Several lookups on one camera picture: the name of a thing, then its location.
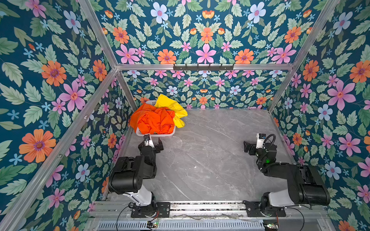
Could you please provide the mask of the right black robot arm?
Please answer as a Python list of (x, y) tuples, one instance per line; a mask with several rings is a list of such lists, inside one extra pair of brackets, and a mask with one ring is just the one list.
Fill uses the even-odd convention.
[(247, 141), (243, 144), (244, 152), (257, 157), (261, 173), (287, 182), (287, 189), (265, 192), (259, 202), (244, 201), (249, 217), (284, 217), (288, 207), (329, 205), (329, 191), (315, 167), (276, 162), (277, 146), (271, 142), (261, 146)]

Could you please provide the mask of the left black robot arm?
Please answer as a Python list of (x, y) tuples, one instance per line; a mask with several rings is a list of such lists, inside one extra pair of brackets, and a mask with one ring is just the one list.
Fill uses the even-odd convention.
[(108, 177), (108, 189), (119, 195), (125, 195), (132, 201), (129, 207), (140, 216), (155, 217), (158, 214), (154, 194), (145, 188), (143, 180), (154, 179), (157, 175), (157, 154), (164, 150), (162, 141), (154, 144), (146, 135), (138, 145), (140, 155), (120, 157)]

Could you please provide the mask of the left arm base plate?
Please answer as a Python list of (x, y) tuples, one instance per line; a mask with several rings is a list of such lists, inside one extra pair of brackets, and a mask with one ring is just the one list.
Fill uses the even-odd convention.
[(155, 202), (148, 206), (134, 206), (131, 218), (168, 218), (170, 216), (170, 202)]

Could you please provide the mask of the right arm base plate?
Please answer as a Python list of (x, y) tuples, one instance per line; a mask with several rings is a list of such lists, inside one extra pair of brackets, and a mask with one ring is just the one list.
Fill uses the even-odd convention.
[(268, 202), (243, 201), (248, 217), (286, 217), (284, 208), (273, 207)]

